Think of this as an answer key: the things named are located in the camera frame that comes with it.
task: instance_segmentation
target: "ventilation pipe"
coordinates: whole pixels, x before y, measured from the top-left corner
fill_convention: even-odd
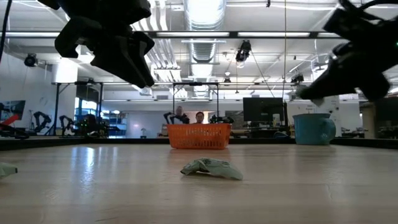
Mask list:
[[[226,0],[184,0],[185,23],[189,31],[220,30],[225,15]],[[191,66],[195,79],[209,79],[215,62],[216,44],[191,43],[191,63],[203,63]],[[203,86],[196,86],[197,96],[206,96]]]

